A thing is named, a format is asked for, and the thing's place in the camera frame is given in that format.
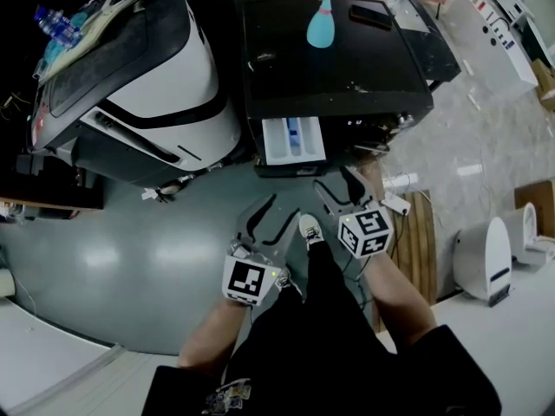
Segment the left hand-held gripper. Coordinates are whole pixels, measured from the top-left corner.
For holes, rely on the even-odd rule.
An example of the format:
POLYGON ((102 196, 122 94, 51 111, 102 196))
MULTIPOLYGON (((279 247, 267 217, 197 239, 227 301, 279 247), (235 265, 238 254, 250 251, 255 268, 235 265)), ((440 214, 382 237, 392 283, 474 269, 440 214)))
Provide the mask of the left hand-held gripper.
POLYGON ((254 235, 276 198, 276 194, 261 198, 238 216, 236 237, 225 256, 222 293, 227 299, 260 306, 285 268, 285 257, 297 232, 300 210, 290 214, 273 239, 257 243, 254 235))

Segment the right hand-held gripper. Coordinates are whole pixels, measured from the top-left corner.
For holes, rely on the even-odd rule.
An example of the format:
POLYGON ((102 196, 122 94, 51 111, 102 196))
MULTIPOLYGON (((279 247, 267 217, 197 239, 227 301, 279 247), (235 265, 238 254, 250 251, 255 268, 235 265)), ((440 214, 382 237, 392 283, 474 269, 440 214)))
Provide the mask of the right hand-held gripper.
POLYGON ((356 169, 341 166, 340 173, 347 184, 349 201, 340 200, 320 180, 313 188, 333 217, 334 232, 339 243, 356 259, 383 253, 391 243, 394 226, 386 208, 374 199, 375 190, 356 169))

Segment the white detergent drawer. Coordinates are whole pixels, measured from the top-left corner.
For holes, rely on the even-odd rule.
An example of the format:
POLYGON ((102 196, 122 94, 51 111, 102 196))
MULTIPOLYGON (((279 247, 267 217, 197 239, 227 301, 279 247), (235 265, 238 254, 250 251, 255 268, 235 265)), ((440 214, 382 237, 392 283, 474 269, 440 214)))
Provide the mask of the white detergent drawer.
POLYGON ((324 175, 327 159, 318 117, 287 117, 261 120, 259 162, 261 178, 281 179, 324 175))

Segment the person's left forearm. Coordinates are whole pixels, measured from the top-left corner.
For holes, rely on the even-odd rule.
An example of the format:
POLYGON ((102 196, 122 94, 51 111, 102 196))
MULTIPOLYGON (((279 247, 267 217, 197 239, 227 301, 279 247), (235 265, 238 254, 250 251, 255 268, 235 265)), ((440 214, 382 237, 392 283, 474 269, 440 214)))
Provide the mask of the person's left forearm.
POLYGON ((231 359, 247 307, 222 299, 180 350, 177 367, 220 379, 231 359))

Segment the person's right forearm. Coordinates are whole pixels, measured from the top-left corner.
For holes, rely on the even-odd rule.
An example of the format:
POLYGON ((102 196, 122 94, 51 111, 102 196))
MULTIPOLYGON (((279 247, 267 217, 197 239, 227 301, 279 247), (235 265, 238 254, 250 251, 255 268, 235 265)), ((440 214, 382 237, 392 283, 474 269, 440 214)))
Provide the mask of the person's right forearm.
POLYGON ((438 327, 426 299, 387 253, 370 257, 362 274, 398 353, 438 327))

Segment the person's white right shoe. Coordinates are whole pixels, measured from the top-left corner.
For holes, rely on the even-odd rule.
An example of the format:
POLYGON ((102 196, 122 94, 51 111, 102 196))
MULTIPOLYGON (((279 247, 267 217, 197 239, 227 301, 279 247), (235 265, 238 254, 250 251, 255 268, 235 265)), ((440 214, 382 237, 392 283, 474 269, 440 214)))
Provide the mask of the person's white right shoe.
POLYGON ((313 244, 324 241, 322 228, 314 216, 310 214, 303 214, 299 219, 298 227, 300 234, 306 243, 307 249, 309 249, 313 244))

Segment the person's white shoe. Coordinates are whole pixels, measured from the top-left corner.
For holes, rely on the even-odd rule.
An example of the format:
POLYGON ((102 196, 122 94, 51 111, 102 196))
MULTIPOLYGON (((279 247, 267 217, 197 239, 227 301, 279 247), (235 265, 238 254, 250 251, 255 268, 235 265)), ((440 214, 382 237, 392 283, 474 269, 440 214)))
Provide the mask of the person's white shoe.
POLYGON ((300 234, 306 243, 307 249, 309 249, 313 244, 324 241, 322 228, 314 216, 310 214, 303 214, 299 219, 298 227, 300 234))
POLYGON ((302 295, 301 289, 298 288, 297 284, 292 280, 291 272, 287 268, 280 271, 274 284, 279 291, 282 291, 285 288, 293 288, 299 295, 302 295))

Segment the white power strip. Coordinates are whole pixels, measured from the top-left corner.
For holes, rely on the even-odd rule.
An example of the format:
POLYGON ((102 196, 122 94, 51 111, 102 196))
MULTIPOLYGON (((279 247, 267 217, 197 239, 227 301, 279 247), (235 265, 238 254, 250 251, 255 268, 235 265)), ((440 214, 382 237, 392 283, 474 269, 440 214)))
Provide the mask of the white power strip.
POLYGON ((411 203, 393 192, 385 192, 381 204, 403 217, 406 217, 411 210, 411 203))

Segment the person's white left shoe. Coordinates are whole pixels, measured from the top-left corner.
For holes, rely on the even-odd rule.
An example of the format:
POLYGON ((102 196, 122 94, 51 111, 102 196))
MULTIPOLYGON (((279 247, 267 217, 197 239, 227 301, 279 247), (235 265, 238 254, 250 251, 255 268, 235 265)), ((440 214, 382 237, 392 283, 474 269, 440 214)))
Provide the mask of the person's white left shoe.
POLYGON ((274 284, 279 291, 282 291, 285 288, 293 288, 299 295, 302 295, 301 289, 298 288, 297 284, 292 280, 291 272, 287 268, 280 271, 274 284))

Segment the black washing machine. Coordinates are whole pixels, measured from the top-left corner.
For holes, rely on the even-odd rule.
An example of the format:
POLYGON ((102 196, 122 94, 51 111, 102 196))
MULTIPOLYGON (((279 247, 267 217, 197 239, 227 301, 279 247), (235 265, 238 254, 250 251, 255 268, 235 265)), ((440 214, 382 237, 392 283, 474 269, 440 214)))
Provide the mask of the black washing machine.
POLYGON ((306 32, 320 0, 258 0, 242 10, 245 111, 259 155, 261 120, 318 117, 331 167, 386 153, 422 120, 433 96, 393 14, 376 0, 331 0, 335 38, 326 49, 306 32), (350 19, 352 4, 391 16, 392 30, 350 19))

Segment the person's black clothing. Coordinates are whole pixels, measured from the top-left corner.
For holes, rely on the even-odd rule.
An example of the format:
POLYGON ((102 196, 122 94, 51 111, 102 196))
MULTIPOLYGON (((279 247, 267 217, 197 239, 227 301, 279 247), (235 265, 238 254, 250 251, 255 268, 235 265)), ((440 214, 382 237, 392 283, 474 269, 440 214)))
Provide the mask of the person's black clothing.
POLYGON ((492 384, 446 325, 400 353, 378 340, 329 245, 236 342, 220 379, 162 366, 141 416, 500 416, 492 384))

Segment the rounded white appliance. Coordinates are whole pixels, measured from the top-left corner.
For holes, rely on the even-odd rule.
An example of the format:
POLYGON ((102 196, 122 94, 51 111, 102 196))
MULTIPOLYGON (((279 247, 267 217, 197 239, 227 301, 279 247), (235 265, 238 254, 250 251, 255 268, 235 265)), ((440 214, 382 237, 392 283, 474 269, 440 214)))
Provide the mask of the rounded white appliance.
POLYGON ((454 281, 492 308, 509 296, 512 253, 505 223, 495 217, 459 231, 453 254, 454 281))

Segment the black side table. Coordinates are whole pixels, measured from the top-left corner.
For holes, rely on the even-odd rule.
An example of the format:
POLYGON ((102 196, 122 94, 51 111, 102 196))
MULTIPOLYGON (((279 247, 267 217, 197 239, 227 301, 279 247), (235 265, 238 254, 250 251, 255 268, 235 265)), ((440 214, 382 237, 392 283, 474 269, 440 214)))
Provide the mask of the black side table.
POLYGON ((385 2, 412 49, 430 91, 452 81, 460 73, 460 65, 424 4, 419 0, 385 2))

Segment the light blue bottle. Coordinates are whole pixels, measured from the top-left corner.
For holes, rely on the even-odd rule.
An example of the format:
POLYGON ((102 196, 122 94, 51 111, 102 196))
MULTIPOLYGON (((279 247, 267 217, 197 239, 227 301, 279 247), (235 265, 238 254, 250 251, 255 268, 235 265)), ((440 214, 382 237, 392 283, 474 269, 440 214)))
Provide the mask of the light blue bottle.
POLYGON ((332 15, 331 0, 320 0, 320 6, 311 18, 306 32, 309 45, 317 49, 326 49, 334 41, 335 23, 332 15))

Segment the large white and black machine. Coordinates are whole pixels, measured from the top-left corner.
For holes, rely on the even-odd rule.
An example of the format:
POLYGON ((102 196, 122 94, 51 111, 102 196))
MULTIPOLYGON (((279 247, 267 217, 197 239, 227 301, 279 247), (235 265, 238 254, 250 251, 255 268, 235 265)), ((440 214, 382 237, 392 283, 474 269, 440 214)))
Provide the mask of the large white and black machine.
MULTIPOLYGON (((82 0, 89 16, 106 0, 82 0)), ((27 151, 143 188, 237 162, 244 150, 196 0, 139 0, 43 84, 27 151)))

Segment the black phone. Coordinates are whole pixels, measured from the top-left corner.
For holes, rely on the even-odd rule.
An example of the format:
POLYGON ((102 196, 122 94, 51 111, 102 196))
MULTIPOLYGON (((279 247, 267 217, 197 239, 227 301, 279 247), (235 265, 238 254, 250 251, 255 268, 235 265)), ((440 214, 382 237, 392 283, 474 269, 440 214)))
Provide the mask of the black phone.
POLYGON ((393 27, 391 16, 382 6, 378 6, 377 9, 370 9, 352 4, 349 8, 349 17, 357 23, 375 26, 380 29, 392 30, 393 27))

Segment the white toilet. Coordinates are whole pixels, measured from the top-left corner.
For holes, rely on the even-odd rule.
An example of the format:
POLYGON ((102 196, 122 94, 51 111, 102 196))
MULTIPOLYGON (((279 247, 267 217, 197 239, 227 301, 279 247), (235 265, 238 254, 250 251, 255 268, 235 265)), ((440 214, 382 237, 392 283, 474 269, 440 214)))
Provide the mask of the white toilet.
POLYGON ((502 220, 512 256, 518 263, 542 267, 555 261, 555 238, 539 234, 537 213, 532 203, 508 212, 502 220))

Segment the brown wooden crate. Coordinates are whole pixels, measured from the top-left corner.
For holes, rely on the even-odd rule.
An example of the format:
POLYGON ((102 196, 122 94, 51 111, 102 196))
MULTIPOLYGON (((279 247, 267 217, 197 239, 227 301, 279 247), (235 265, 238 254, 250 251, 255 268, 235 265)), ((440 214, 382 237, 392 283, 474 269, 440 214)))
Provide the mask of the brown wooden crate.
POLYGON ((538 234, 555 238, 555 179, 546 179, 514 190, 515 208, 531 203, 536 211, 538 234))

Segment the wooden shelf unit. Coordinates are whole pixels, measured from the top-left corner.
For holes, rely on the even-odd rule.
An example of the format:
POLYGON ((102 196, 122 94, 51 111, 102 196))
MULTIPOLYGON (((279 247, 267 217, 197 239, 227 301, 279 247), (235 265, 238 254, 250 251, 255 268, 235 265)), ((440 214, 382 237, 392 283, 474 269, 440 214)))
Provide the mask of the wooden shelf unit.
POLYGON ((0 149, 0 224, 70 220, 103 207, 103 182, 96 174, 55 157, 0 149))

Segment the long white cabinet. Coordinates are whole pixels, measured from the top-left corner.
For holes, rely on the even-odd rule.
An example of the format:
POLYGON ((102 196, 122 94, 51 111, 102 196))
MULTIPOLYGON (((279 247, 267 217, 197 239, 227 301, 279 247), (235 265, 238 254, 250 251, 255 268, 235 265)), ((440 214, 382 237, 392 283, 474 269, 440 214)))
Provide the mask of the long white cabinet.
POLYGON ((497 88, 538 86, 519 36, 493 0, 454 0, 449 26, 462 48, 471 51, 471 66, 486 72, 497 88))

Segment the small cardboard box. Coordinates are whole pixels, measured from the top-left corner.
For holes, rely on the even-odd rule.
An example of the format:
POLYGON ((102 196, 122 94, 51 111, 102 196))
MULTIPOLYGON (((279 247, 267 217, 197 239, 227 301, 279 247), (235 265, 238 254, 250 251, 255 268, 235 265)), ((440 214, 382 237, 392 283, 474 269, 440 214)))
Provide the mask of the small cardboard box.
POLYGON ((538 86, 536 94, 540 104, 549 112, 555 112, 555 68, 547 67, 540 59, 532 63, 538 86))

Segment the white round container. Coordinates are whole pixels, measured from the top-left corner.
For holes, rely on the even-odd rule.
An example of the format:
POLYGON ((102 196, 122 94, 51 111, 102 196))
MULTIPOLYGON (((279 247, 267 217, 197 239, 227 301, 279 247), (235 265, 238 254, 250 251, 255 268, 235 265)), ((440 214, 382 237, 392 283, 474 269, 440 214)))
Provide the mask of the white round container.
POLYGON ((14 296, 15 294, 15 278, 9 270, 0 269, 0 298, 14 296))

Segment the white cloth gloves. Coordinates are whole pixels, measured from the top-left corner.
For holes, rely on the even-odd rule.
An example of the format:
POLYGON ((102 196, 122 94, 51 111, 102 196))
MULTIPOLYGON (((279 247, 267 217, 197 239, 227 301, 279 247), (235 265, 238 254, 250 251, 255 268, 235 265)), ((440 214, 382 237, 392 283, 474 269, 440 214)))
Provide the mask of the white cloth gloves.
POLYGON ((62 48, 62 51, 52 59, 46 55, 36 65, 33 78, 39 84, 60 73, 73 62, 86 55, 98 45, 108 25, 126 8, 134 5, 139 0, 106 0, 101 8, 89 16, 82 25, 82 39, 72 49, 62 48))

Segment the clear plastic water bottle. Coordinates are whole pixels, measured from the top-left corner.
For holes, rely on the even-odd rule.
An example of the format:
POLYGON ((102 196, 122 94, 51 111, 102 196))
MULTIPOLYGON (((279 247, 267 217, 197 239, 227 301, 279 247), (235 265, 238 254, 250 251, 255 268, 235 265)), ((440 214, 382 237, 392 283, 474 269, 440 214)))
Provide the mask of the clear plastic water bottle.
POLYGON ((34 15, 34 21, 45 35, 65 49, 74 48, 82 39, 81 30, 61 11, 40 6, 34 15))

